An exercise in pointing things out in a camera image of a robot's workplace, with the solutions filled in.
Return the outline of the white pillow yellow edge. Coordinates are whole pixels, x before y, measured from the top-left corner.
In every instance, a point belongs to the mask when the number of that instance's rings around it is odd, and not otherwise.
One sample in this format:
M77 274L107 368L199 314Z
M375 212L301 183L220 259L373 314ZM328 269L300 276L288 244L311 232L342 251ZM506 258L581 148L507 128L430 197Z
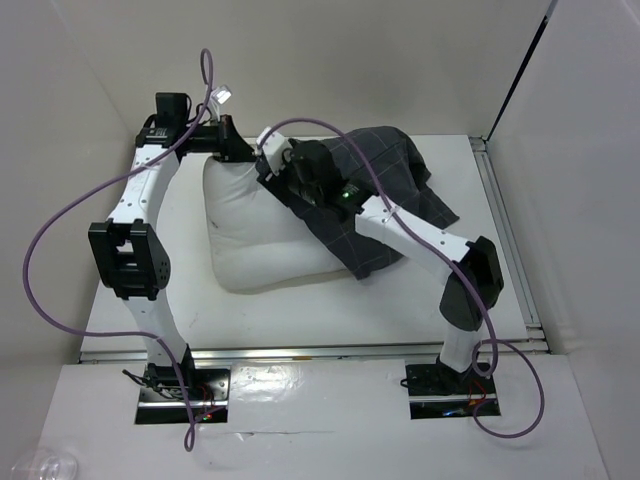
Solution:
M251 163L206 159L202 175L211 268L233 293L316 280L346 267L257 182Z

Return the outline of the dark grey checked pillowcase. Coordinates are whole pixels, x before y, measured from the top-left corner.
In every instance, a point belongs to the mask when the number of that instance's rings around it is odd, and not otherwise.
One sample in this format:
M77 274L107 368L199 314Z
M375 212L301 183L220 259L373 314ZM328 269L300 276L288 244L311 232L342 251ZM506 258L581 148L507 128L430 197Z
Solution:
M446 229L459 216L429 186L432 176L414 141L396 127L367 127L324 140L287 138L293 159L332 160L347 180L328 209L300 199L284 205L336 256L357 280L398 262L402 255L387 244L357 232L355 217L377 198L381 206L398 206L426 223Z

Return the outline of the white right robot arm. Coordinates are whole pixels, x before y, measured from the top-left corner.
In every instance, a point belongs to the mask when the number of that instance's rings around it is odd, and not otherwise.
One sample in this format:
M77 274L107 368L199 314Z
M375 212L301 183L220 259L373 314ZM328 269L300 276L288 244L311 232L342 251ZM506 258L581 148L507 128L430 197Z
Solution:
M368 177L341 172L336 154L317 140L298 141L267 131L257 141L260 183L288 208L304 205L319 214L310 230L329 239L339 227L358 240L371 240L399 253L444 286L439 312L447 323L436 379L448 392L460 391L471 372L490 377L498 362L498 341L489 311L504 288L495 244L448 233L393 201L369 160Z

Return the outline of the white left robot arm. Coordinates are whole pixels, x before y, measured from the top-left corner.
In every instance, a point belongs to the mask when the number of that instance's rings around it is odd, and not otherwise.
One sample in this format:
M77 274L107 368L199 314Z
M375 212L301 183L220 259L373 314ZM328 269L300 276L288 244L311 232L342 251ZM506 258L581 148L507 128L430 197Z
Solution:
M88 231L102 283L123 301L144 334L147 366L139 384L176 399L193 394L198 375L169 306L171 262L155 228L165 193L185 155L208 153L221 161L254 159L232 118L220 111L230 96L227 86L213 91L207 105L212 120L202 125L190 118L186 94L157 94L156 112L135 138L132 174L119 202L105 221L92 223Z

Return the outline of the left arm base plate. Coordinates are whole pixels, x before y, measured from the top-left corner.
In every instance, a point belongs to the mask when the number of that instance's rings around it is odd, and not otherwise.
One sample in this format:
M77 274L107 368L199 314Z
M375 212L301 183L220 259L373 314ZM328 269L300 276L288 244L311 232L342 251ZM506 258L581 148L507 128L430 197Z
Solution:
M143 376L131 375L140 387L135 415L136 425L187 424L188 415L182 391L176 381L155 386ZM187 397L198 423L228 421L231 369L196 369L186 384Z

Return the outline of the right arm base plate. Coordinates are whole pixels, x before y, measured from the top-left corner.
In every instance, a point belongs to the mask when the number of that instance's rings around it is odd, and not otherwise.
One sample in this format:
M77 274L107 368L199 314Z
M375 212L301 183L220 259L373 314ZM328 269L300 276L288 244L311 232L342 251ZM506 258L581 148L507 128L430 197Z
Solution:
M475 409L479 417L501 415L494 379L473 369L460 374L439 363L407 364L400 386L412 420L472 417Z

